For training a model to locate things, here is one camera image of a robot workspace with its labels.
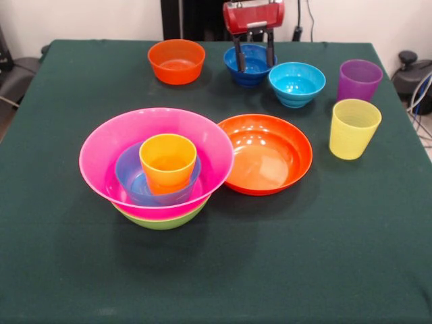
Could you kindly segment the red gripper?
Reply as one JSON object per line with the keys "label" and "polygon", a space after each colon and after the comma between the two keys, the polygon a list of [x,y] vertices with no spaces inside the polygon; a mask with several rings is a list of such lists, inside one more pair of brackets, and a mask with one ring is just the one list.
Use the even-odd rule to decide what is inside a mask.
{"label": "red gripper", "polygon": [[[256,28],[277,28],[284,20],[284,1],[228,1],[222,7],[225,26],[234,42],[236,62],[239,72],[245,72],[246,64],[241,49],[247,32]],[[273,29],[266,29],[267,34],[267,65],[273,67],[274,33]]]}

